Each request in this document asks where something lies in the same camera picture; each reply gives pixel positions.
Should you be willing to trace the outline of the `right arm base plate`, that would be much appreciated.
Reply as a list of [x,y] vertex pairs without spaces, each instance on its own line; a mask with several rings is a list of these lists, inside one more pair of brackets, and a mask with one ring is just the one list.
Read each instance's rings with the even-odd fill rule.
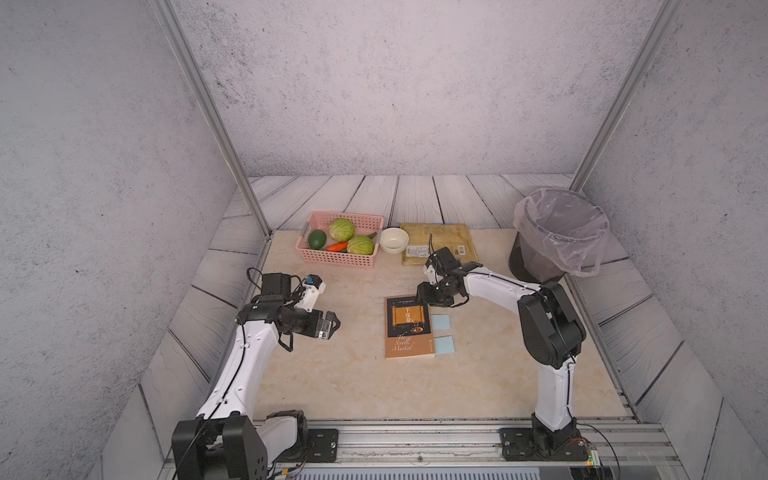
[[575,427],[557,431],[502,428],[499,436],[506,461],[586,462],[591,458],[587,442]]

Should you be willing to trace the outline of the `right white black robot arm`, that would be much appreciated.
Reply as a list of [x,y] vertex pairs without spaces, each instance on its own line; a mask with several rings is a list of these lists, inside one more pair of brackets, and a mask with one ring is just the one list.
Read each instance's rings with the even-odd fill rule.
[[586,329],[557,282],[525,283],[477,262],[461,263],[451,250],[431,251],[428,280],[417,297],[430,306],[455,308],[454,297],[483,298],[518,315],[524,346],[537,362],[537,403],[526,428],[499,430],[506,461],[587,462],[588,441],[571,411],[576,358]]

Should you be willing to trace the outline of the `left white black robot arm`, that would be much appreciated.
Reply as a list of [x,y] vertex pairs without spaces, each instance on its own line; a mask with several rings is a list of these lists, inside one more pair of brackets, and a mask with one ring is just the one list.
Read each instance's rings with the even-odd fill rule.
[[336,459],[338,432],[310,429],[301,410],[272,413],[254,425],[255,400],[276,347],[292,352],[297,335],[328,340],[341,323],[316,309],[322,279],[268,273],[235,316],[229,353],[192,420],[177,424],[171,449],[177,479],[296,478],[308,463]]

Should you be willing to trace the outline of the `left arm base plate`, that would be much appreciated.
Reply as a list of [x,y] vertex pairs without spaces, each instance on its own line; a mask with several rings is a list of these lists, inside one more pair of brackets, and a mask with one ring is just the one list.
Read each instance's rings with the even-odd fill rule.
[[276,457],[277,463],[334,463],[339,443],[338,429],[309,429],[297,443]]

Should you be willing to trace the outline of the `brown black paperback book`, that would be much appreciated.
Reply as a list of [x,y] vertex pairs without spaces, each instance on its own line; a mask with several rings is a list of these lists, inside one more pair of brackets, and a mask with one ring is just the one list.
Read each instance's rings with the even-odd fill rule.
[[408,359],[435,355],[428,305],[417,296],[387,298],[385,358]]

